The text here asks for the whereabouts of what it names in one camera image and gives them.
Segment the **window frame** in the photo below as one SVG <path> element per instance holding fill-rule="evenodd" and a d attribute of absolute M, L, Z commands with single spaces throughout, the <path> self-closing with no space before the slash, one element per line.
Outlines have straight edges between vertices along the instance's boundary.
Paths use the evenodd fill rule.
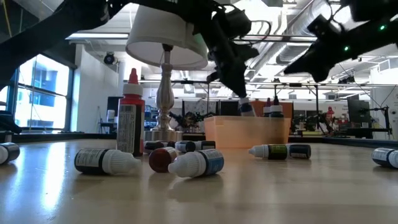
<path fill-rule="evenodd" d="M 48 57 L 46 55 L 43 55 L 44 57 L 49 58 L 50 60 L 53 60 L 57 63 L 60 63 L 64 66 L 67 66 L 69 68 L 69 77 L 68 77 L 68 90 L 67 90 L 67 95 L 59 94 L 54 91 L 49 91 L 45 90 L 43 88 L 35 87 L 32 85 L 26 85 L 24 83 L 19 83 L 19 75 L 21 73 L 20 68 L 18 68 L 11 79 L 11 85 L 9 85 L 9 91 L 8 91 L 8 99 L 7 99 L 7 110 L 10 102 L 10 108 L 11 108 L 11 113 L 14 115 L 14 120 L 15 120 L 15 115 L 16 115 L 16 105 L 17 105 L 17 94 L 18 94 L 18 89 L 23 88 L 26 90 L 31 91 L 32 93 L 43 93 L 46 95 L 50 96 L 60 96 L 60 97 L 65 97 L 67 105 L 65 107 L 65 125 L 63 128 L 45 128 L 45 127 L 21 127 L 23 131 L 26 130 L 33 130 L 33 131 L 69 131 L 70 130 L 70 116 L 72 113 L 72 92 L 73 92 L 73 77 L 75 73 L 75 69 L 71 68 L 68 65 L 65 65 L 62 62 L 59 62 L 57 60 L 54 60 L 51 57 Z"/>

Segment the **red bottle cap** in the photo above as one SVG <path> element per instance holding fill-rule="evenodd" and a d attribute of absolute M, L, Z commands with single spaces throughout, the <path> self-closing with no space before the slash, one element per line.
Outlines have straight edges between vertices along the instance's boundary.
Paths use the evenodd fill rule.
<path fill-rule="evenodd" d="M 131 69 L 129 84 L 138 84 L 137 70 L 135 68 Z"/>
<path fill-rule="evenodd" d="M 138 84 L 137 70 L 135 68 L 131 69 L 129 81 L 127 84 L 123 85 L 123 95 L 133 94 L 142 96 L 144 94 L 144 89 Z"/>

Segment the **blue label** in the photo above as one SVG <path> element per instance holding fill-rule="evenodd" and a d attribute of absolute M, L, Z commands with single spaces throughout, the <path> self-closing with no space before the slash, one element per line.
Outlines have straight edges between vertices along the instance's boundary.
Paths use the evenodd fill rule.
<path fill-rule="evenodd" d="M 200 153 L 206 159 L 206 171 L 203 175 L 211 175 L 219 172 L 224 167 L 224 157 L 216 149 L 202 150 Z"/>

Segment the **table lamp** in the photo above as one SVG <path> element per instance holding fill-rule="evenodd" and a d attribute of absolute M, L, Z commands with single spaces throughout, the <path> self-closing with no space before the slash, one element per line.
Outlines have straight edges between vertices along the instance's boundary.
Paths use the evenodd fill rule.
<path fill-rule="evenodd" d="M 170 125 L 174 105 L 172 70 L 198 70 L 207 66 L 207 47 L 200 34 L 192 35 L 193 24 L 175 14 L 139 6 L 126 45 L 133 58 L 161 66 L 162 79 L 156 94 L 157 125 L 146 131 L 145 141 L 181 141 L 182 132 Z"/>

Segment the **white lampshade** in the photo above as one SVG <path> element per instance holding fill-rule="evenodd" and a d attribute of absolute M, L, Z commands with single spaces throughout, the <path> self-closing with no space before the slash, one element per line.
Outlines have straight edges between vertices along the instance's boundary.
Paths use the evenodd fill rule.
<path fill-rule="evenodd" d="M 175 14 L 139 6 L 126 45 L 133 58 L 153 66 L 164 61 L 162 44 L 173 45 L 170 63 L 174 70 L 197 70 L 207 66 L 207 47 L 193 24 Z"/>

